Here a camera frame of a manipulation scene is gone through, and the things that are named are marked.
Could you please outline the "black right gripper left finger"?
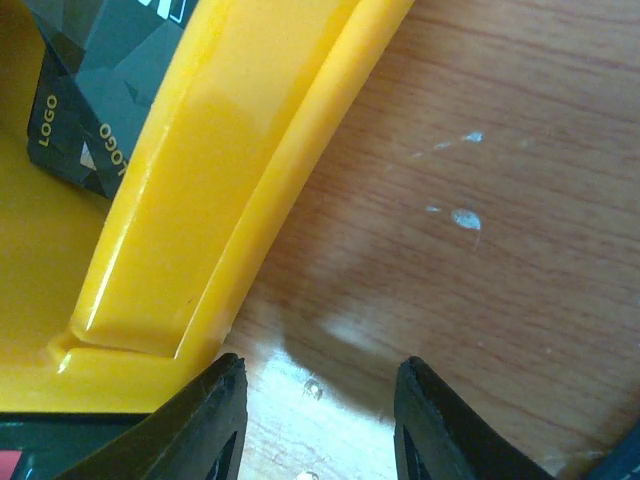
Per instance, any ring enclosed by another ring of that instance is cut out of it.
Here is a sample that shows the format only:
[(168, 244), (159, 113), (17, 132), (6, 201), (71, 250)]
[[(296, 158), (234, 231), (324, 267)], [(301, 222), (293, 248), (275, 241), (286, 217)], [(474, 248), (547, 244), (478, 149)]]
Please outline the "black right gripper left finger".
[(236, 479), (247, 428), (244, 359), (222, 355), (141, 423), (60, 479)]

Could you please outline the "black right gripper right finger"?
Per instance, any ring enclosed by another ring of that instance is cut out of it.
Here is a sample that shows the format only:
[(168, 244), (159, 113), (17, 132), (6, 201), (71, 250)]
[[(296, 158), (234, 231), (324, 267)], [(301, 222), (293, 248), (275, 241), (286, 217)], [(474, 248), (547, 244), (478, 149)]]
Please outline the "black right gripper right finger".
[(399, 479), (550, 479), (485, 422), (424, 360), (398, 368), (394, 449)]

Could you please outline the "blue card holder wallet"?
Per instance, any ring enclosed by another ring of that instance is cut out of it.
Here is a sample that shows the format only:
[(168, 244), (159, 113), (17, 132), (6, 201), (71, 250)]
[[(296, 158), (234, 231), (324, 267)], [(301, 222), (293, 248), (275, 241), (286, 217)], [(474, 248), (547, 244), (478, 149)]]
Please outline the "blue card holder wallet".
[(640, 426), (636, 423), (626, 437), (593, 470), (586, 480), (638, 480), (640, 471)]

